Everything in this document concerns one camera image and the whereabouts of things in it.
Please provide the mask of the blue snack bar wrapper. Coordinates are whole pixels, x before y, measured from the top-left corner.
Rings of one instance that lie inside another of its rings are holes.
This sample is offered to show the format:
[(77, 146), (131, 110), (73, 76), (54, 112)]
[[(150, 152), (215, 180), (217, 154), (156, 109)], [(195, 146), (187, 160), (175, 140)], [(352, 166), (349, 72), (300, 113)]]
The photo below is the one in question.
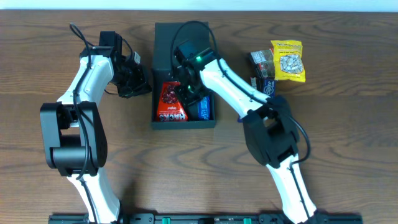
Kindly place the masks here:
[(197, 113), (199, 120), (210, 120), (211, 119), (211, 99), (210, 96), (205, 96), (197, 104)]

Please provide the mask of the red Hacks candy bag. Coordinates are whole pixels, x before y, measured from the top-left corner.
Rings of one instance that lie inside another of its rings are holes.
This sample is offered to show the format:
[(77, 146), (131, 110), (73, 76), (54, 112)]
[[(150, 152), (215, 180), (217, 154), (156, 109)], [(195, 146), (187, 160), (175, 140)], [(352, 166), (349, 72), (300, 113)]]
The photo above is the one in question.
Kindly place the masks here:
[(188, 116), (178, 100), (175, 88), (179, 82), (164, 82), (160, 93), (155, 120), (160, 122), (187, 121)]

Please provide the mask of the black gift box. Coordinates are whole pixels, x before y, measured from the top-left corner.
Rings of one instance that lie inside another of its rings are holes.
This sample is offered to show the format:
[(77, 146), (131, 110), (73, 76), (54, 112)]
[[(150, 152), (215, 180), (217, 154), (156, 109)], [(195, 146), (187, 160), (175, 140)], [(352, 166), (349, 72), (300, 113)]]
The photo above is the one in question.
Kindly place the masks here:
[(161, 96), (162, 85), (165, 82), (177, 81), (169, 75), (170, 72), (170, 45), (175, 46), (189, 40), (196, 49), (204, 50), (210, 46), (209, 32), (199, 24), (184, 25), (182, 22), (155, 24), (154, 56), (152, 60), (152, 121), (153, 129), (206, 129), (214, 128), (215, 118), (215, 97), (210, 95), (210, 115), (208, 120), (200, 120), (198, 117), (198, 106), (192, 105), (184, 108), (187, 113), (187, 121), (157, 121), (157, 107)]

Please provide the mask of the green snack bar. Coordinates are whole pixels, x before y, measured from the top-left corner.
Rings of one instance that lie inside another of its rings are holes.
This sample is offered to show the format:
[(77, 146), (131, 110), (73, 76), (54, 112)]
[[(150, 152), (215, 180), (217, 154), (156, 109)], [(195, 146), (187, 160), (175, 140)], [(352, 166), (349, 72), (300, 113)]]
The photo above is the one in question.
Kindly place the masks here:
[(252, 86), (254, 89), (258, 90), (259, 88), (258, 88), (258, 86), (257, 86), (257, 84), (258, 84), (257, 78), (256, 78), (256, 77), (251, 77), (251, 78), (250, 78), (250, 81), (251, 81), (251, 86)]

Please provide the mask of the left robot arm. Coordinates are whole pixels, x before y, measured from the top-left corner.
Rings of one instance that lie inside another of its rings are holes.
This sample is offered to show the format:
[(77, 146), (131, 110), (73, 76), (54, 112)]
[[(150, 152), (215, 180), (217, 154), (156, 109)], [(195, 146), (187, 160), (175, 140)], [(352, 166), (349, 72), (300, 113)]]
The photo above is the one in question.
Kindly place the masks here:
[(79, 223), (128, 223), (104, 165), (108, 143), (98, 107), (108, 84), (130, 98), (151, 91), (137, 52), (94, 46), (80, 54), (80, 67), (67, 91), (40, 108), (47, 165), (77, 189), (88, 214)]

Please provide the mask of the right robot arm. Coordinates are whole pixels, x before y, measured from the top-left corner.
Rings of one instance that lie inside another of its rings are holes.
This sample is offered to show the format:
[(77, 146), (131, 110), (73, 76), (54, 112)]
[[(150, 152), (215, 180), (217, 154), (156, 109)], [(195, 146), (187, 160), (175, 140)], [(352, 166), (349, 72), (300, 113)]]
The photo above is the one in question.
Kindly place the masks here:
[(300, 172), (303, 160), (297, 145), (299, 137), (307, 134), (292, 117), (286, 100), (253, 88), (212, 49), (175, 50), (173, 57), (183, 71), (183, 88), (177, 92), (182, 102), (192, 102), (207, 90), (224, 99), (243, 121), (249, 152), (271, 173), (284, 215), (292, 223), (314, 223), (317, 208)]

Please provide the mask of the blue Eclipse gum pack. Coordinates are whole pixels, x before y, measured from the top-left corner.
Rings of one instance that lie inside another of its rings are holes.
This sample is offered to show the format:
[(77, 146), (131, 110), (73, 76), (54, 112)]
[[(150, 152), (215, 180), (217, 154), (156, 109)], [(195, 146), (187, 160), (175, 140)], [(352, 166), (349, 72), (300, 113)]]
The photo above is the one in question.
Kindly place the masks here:
[(262, 92), (273, 98), (275, 96), (275, 89), (276, 89), (275, 86), (276, 86), (275, 80), (264, 79), (262, 85)]

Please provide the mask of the clear trail mix packet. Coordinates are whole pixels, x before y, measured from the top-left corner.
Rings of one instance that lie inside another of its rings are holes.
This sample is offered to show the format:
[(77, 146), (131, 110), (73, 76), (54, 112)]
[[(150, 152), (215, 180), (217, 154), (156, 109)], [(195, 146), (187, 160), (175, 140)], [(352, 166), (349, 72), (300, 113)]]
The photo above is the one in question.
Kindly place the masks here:
[(250, 52), (249, 59), (259, 78), (269, 80), (275, 78), (274, 54), (271, 49)]

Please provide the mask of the yellow nut snack bag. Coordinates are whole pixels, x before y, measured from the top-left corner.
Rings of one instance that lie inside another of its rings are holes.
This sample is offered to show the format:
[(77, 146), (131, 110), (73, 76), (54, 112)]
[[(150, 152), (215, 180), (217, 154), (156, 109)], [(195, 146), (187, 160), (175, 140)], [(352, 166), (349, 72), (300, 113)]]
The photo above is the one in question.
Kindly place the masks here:
[(303, 45), (297, 40), (272, 40), (274, 79), (305, 83)]

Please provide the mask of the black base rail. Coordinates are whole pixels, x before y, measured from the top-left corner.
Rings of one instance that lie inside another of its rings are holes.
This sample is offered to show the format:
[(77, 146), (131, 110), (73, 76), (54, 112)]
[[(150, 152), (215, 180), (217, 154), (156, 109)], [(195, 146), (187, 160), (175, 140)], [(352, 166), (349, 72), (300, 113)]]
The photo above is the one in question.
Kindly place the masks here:
[[(154, 215), (136, 213), (115, 221), (119, 224), (283, 224), (291, 221), (281, 213), (260, 215)], [(315, 214), (308, 223), (363, 224), (360, 215)]]

